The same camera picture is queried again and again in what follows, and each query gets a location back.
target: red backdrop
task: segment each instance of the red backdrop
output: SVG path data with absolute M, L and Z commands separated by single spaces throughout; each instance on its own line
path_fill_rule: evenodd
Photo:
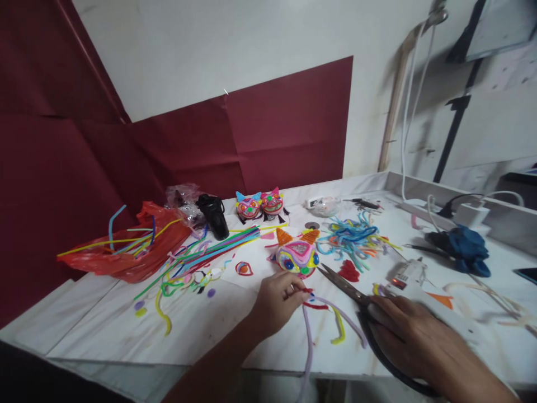
M 340 179 L 352 57 L 130 123 L 69 1 L 0 4 L 0 326 L 83 273 L 57 253 L 195 182 L 222 198 Z

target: person's right hand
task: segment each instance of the person's right hand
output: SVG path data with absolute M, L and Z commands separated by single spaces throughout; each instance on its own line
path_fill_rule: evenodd
M 372 326 L 392 363 L 424 379 L 452 402 L 516 402 L 518 399 L 468 348 L 454 330 L 404 297 L 372 296 L 400 329 L 401 340 L 383 325 Z

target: orange ear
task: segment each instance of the orange ear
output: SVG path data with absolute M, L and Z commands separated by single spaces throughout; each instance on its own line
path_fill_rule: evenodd
M 318 229 L 314 229 L 313 231 L 310 231 L 302 235 L 301 240 L 309 243 L 310 245 L 313 245 L 315 241 L 317 240 L 319 234 L 320 234 L 320 231 Z
M 277 228 L 276 229 L 276 235 L 278 237 L 278 245 L 279 246 L 282 246 L 282 245 L 285 245 L 286 243 L 290 242 L 293 240 L 293 237 L 290 236 L 287 232 Z

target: blue cloth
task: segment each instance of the blue cloth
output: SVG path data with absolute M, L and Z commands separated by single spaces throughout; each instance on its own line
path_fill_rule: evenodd
M 491 271 L 483 260 L 488 258 L 485 240 L 476 231 L 459 225 L 447 233 L 456 259 L 456 269 L 461 273 L 472 273 L 480 277 L 490 277 Z

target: small plastic bag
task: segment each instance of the small plastic bag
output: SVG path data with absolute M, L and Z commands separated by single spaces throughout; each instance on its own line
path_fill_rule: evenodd
M 155 237 L 151 246 L 147 248 L 147 253 L 134 257 L 132 254 L 122 253 L 114 255 L 110 252 L 110 244 L 95 246 L 80 252 L 59 256 L 58 261 L 65 262 L 73 269 L 81 271 L 91 271 L 96 275 L 110 275 L 114 278 L 126 281 L 127 283 L 139 283 L 149 278 L 155 273 L 168 259 L 168 252 L 176 249 L 190 235 L 190 229 L 185 226 L 185 218 L 178 218 L 177 210 L 170 210 L 160 207 L 151 201 L 145 201 L 142 211 L 136 215 L 139 226 L 133 228 L 152 228 L 153 217 L 155 217 L 156 234 L 170 222 L 180 218 L 179 222 L 171 224 L 162 234 Z M 121 230 L 114 233 L 114 240 L 131 239 L 140 237 L 143 232 Z M 83 245 L 76 246 L 73 249 L 107 241 L 107 236 L 86 242 Z M 115 249 L 129 245 L 130 242 L 115 243 Z
M 201 194 L 199 185 L 194 183 L 185 183 L 166 188 L 167 207 L 181 212 L 185 219 L 186 225 L 192 230 L 199 229 L 205 225 L 205 216 L 197 207 L 196 202 Z

